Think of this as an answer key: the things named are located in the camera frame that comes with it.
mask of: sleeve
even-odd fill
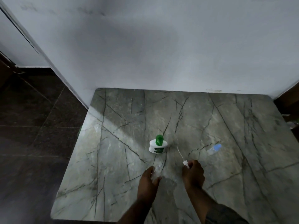
[[[248,224],[248,222],[233,209],[223,204],[217,204],[207,213],[205,224],[224,223]]]

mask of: green pump head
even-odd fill
[[[159,134],[156,136],[156,145],[157,146],[161,146],[163,144],[163,141],[164,141],[164,138],[162,135]]]

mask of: transparent bottle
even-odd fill
[[[213,154],[215,154],[216,152],[218,152],[219,149],[220,149],[221,147],[222,147],[221,144],[213,145],[211,148],[209,148],[209,149],[207,150],[207,153],[208,153],[209,155],[213,155]]]

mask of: wall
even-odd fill
[[[0,11],[0,51],[18,67],[49,67],[2,11]]]
[[[98,87],[268,94],[299,80],[299,0],[2,0],[89,105]]]

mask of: blue object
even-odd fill
[[[214,147],[215,151],[218,151],[222,147],[222,145],[221,144],[216,144],[213,147]]]

